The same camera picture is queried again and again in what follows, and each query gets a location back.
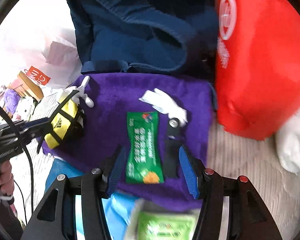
adidas logo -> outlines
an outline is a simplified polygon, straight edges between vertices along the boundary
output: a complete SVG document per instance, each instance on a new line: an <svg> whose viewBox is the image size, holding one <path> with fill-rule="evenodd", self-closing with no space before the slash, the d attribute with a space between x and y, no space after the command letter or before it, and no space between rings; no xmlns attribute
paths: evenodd
<svg viewBox="0 0 300 240"><path fill-rule="evenodd" d="M60 128L61 127L61 118L59 118L58 122L56 123L56 125L54 126L55 128Z"/></svg>

green snack package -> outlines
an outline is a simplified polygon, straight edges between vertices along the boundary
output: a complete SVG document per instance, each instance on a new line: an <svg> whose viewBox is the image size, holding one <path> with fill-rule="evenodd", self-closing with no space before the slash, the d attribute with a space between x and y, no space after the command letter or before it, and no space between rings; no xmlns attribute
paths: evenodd
<svg viewBox="0 0 300 240"><path fill-rule="evenodd" d="M141 212L138 240L190 240L195 228L191 215L161 215Z"/></svg>
<svg viewBox="0 0 300 240"><path fill-rule="evenodd" d="M128 112L127 127L131 149L126 168L127 183L163 183L157 150L158 112Z"/></svg>

purple cloth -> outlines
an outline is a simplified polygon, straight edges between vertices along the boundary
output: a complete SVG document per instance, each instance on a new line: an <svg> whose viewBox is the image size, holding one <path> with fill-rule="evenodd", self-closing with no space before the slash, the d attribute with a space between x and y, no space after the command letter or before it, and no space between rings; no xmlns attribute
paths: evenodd
<svg viewBox="0 0 300 240"><path fill-rule="evenodd" d="M3 101L5 102L6 109L9 113L14 114L16 112L20 99L21 96L14 90L7 89L4 92Z"/></svg>
<svg viewBox="0 0 300 240"><path fill-rule="evenodd" d="M102 159L111 156L117 144L125 146L129 151L127 112L154 111L151 105L138 99L146 90L159 88L187 110L189 123L183 128L186 145L196 158L205 162L212 114L211 89L207 81L140 73L91 74L90 77L85 93L95 105L89 108L80 99L87 116L84 137L53 150L44 143L44 152L57 155L79 170L88 172L98 167ZM74 86L79 86L83 78L80 76ZM159 113L158 148L161 163L164 160L168 120L167 115ZM201 207L202 201L194 200L189 194L180 165L178 175L179 179L166 179L163 184L129 185L125 183L124 169L118 189L173 211Z"/></svg>

yellow adidas bag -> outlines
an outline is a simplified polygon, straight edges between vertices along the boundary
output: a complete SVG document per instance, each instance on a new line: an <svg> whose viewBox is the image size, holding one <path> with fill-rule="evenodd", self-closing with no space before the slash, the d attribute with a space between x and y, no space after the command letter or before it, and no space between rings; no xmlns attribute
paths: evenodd
<svg viewBox="0 0 300 240"><path fill-rule="evenodd" d="M83 136L82 126L83 120L85 120L85 114L80 106L77 106L71 100L78 92L78 90L73 90L70 95L60 103L49 118L53 130L44 136L44 140L50 149L59 146L62 142L74 140ZM43 137L40 138L38 143L37 152L39 153L43 143Z"/></svg>

black wire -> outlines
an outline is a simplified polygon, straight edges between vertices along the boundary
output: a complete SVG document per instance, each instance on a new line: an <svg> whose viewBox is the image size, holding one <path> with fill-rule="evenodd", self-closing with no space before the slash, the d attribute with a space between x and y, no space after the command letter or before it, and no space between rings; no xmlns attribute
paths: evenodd
<svg viewBox="0 0 300 240"><path fill-rule="evenodd" d="M25 210L25 219L26 219L26 225L27 225L27 224L28 224L28 221L27 221L27 215L26 215L25 199L24 199L24 197L23 197L23 193L22 193L21 188L19 187L18 183L17 183L15 180L13 180L13 181L14 181L14 183L18 186L18 188L19 188L19 190L20 190L20 193L21 193L21 196L22 196L23 209Z"/></svg>
<svg viewBox="0 0 300 240"><path fill-rule="evenodd" d="M7 124L10 126L10 128L12 129L14 134L17 136L21 147L23 148L23 150L25 151L25 153L27 155L29 165L30 165L30 177L31 177L31 214L33 214L34 176L33 176L33 165L32 165L31 156L30 156L30 154L28 152L28 149L26 147L26 144L24 143L18 129L15 126L15 124L13 123L13 121L10 119L10 117L7 115L7 113L1 107L0 107L0 115L7 122Z"/></svg>

